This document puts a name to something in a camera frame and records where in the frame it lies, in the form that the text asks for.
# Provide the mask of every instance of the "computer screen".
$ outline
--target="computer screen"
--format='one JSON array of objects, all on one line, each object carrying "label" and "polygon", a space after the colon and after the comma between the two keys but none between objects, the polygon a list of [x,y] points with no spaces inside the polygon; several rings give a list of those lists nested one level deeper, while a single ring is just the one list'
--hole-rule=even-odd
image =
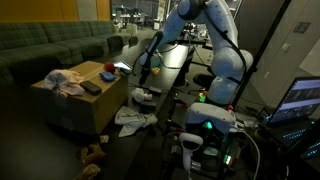
[{"label": "computer screen", "polygon": [[295,78],[269,123],[308,117],[320,104],[320,77]]}]

